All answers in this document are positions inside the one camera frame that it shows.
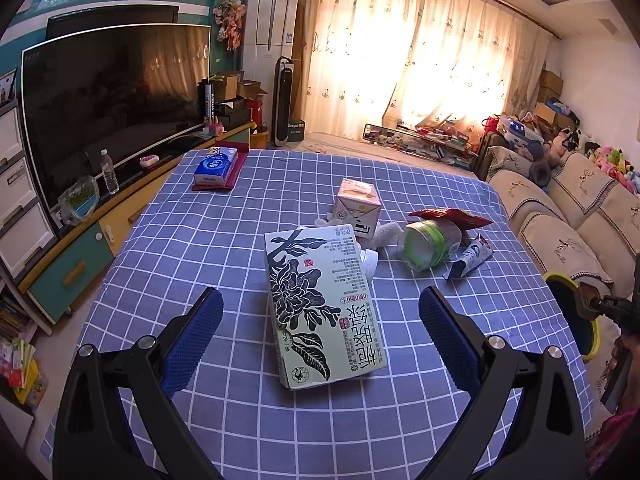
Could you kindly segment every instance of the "red tray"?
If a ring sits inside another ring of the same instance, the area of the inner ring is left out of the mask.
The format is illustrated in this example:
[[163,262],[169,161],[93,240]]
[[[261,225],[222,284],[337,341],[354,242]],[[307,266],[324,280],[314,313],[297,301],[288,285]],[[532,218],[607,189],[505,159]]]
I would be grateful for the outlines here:
[[249,145],[245,142],[222,141],[216,142],[214,146],[218,146],[220,148],[235,148],[236,150],[238,150],[238,160],[236,160],[236,164],[231,170],[231,174],[226,180],[226,184],[224,186],[203,186],[202,184],[193,184],[193,186],[191,186],[192,191],[230,191],[236,185],[238,175],[240,174],[240,169],[242,168],[247,155],[249,155]]

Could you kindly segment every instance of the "black box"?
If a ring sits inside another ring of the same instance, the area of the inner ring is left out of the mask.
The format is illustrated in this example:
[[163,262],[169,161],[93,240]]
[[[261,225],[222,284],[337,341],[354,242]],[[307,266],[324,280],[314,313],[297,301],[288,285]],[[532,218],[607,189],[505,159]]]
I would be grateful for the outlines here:
[[227,115],[218,115],[218,121],[225,127],[226,131],[242,126],[242,124],[248,123],[250,120],[250,108],[241,108],[240,110],[233,110]]
[[305,138],[305,121],[294,121],[289,123],[289,135],[287,142],[300,142]]
[[244,97],[236,97],[228,101],[216,103],[213,107],[216,115],[229,115],[231,112],[237,112],[244,108]]

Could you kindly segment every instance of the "plastic bottle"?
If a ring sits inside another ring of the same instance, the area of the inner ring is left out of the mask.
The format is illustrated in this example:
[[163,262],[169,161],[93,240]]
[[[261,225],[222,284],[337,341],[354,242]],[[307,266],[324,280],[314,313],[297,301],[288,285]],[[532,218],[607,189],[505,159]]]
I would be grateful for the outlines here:
[[398,255],[411,270],[435,267],[460,247],[462,232],[446,219],[408,224],[398,239]]
[[102,158],[100,159],[100,166],[102,167],[102,176],[104,177],[104,183],[107,185],[107,191],[109,194],[114,195],[120,190],[118,185],[118,179],[116,173],[113,171],[113,161],[111,157],[107,155],[107,150],[100,152]]

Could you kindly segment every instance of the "tissue box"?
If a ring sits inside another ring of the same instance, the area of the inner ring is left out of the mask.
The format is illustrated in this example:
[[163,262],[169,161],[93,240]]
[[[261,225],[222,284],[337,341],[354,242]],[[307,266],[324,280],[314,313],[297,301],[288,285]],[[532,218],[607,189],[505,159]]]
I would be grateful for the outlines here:
[[264,235],[280,382],[291,390],[386,366],[351,225]]
[[366,182],[344,178],[335,198],[334,218],[351,224],[355,235],[373,238],[382,204],[376,188]]
[[238,160],[235,148],[213,146],[193,172],[193,181],[200,186],[224,186]]

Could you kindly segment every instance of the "drawer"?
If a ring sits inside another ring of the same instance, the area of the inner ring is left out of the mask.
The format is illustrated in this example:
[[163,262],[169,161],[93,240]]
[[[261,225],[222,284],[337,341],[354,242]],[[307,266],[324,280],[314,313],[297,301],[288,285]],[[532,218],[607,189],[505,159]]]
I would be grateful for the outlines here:
[[114,256],[120,252],[133,225],[160,191],[169,175],[171,171],[152,180],[98,220]]
[[18,107],[0,117],[0,166],[22,151]]
[[57,321],[112,259],[102,230],[96,223],[52,261],[29,291],[51,319]]
[[0,229],[34,198],[36,190],[27,160],[21,158],[0,175]]
[[0,238],[0,257],[9,273],[16,278],[27,262],[52,241],[55,236],[44,209],[35,203],[10,226]]

